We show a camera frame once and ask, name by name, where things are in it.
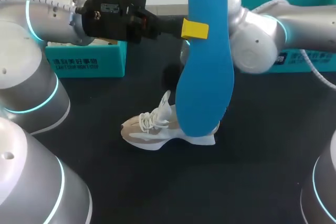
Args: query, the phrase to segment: cable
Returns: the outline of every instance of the cable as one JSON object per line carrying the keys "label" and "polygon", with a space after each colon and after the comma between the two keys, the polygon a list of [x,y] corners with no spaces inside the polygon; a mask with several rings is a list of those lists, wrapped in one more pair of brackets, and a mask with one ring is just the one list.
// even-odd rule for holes
{"label": "cable", "polygon": [[80,12],[80,8],[78,8],[77,6],[65,5],[58,1],[53,1],[53,0],[0,0],[0,4],[4,2],[11,2],[11,1],[32,1],[34,3],[40,3],[40,4],[45,4],[45,5],[49,5],[52,7],[60,8],[60,9],[66,10],[71,13]]}
{"label": "cable", "polygon": [[307,53],[305,50],[300,49],[300,53],[302,54],[304,60],[306,61],[306,63],[308,64],[308,66],[310,67],[311,71],[315,74],[315,76],[317,78],[319,78],[320,81],[322,81],[325,85],[327,85],[329,88],[336,90],[336,85],[331,83],[330,81],[328,81],[323,75],[321,75],[321,73],[316,69],[316,67],[313,65],[313,63],[311,62],[311,60],[309,59]]}
{"label": "cable", "polygon": [[284,3],[284,4],[288,4],[288,1],[287,0],[271,0],[271,1],[268,1],[260,6],[258,6],[257,8],[254,8],[252,10],[253,13],[262,13],[265,11],[266,8],[272,6],[272,5],[276,5],[276,4],[279,4],[279,3]]}
{"label": "cable", "polygon": [[[278,4],[278,3],[288,3],[288,1],[287,0],[272,0],[272,1],[266,2],[266,3],[262,4],[262,5],[260,5],[259,7],[253,9],[252,12],[253,13],[262,13],[262,12],[265,11],[266,8],[270,7],[271,5]],[[327,85],[329,88],[331,88],[333,90],[336,90],[336,85],[333,84],[333,83],[331,83],[323,75],[321,75],[321,73],[316,69],[316,67],[314,66],[314,64],[309,59],[306,51],[304,49],[300,49],[300,53],[302,54],[304,60],[306,61],[306,63],[310,67],[311,71],[315,74],[315,76],[321,82],[323,82],[325,85]]]}

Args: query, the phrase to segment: shoelace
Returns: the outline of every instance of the shoelace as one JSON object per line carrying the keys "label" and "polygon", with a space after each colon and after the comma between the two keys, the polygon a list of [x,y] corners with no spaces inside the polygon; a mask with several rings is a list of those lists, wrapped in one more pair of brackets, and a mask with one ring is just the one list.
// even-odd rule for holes
{"label": "shoelace", "polygon": [[165,125],[165,124],[169,123],[169,121],[158,120],[157,110],[158,108],[154,109],[151,113],[146,112],[146,113],[141,113],[139,115],[139,126],[143,132],[149,133],[149,130],[152,128],[154,129],[168,128],[168,125]]}

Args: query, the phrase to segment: white sneaker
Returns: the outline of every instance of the white sneaker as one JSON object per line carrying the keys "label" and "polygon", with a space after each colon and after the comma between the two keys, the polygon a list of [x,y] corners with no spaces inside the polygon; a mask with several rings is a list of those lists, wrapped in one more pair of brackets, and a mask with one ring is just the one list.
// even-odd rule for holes
{"label": "white sneaker", "polygon": [[189,137],[185,135],[177,121],[175,105],[170,106],[168,103],[169,96],[170,91],[167,91],[159,107],[151,113],[142,113],[124,122],[121,130],[122,138],[138,148],[150,151],[160,149],[173,138],[181,138],[196,145],[214,145],[214,134],[219,124],[207,136]]}

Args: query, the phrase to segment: black table surface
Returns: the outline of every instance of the black table surface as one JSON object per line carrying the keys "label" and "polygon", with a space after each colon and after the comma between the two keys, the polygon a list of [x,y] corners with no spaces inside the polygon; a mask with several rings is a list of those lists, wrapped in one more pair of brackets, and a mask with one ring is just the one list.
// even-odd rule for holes
{"label": "black table surface", "polygon": [[336,130],[336,92],[311,73],[236,72],[216,145],[135,148],[120,124],[159,105],[161,72],[180,48],[170,36],[144,40],[129,45],[122,79],[61,80],[69,116],[36,138],[87,183],[91,223],[303,224],[301,187]]}

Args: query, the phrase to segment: blue insole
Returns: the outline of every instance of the blue insole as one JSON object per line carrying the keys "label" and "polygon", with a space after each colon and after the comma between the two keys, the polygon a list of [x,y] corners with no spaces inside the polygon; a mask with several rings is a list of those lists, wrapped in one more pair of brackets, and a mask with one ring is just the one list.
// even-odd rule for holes
{"label": "blue insole", "polygon": [[188,136],[209,134],[230,103],[234,71],[227,0],[188,0],[190,21],[209,25],[207,40],[190,40],[190,54],[176,89],[176,111]]}

